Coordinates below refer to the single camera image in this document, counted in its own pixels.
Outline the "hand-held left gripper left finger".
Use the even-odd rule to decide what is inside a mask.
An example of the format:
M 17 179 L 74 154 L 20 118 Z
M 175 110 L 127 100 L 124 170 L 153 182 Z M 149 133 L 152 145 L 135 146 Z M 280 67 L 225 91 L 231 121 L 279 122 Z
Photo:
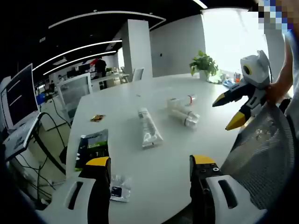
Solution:
M 110 201 L 110 157 L 88 161 L 67 179 L 41 211 L 47 224 L 107 224 Z

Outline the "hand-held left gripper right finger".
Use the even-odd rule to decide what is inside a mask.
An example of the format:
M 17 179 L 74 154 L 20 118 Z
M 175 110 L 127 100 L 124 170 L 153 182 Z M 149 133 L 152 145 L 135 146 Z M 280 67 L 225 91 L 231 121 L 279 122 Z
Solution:
M 207 156 L 190 155 L 190 197 L 194 224 L 256 224 L 266 210 L 258 209 L 249 192 L 224 175 Z

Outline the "person's right hand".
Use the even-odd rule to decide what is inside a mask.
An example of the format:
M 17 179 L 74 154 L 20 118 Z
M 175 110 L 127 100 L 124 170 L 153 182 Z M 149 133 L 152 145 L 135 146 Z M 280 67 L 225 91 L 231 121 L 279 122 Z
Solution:
M 292 83 L 286 81 L 277 81 L 268 86 L 266 90 L 266 98 L 269 103 L 276 104 L 280 101 L 289 91 Z

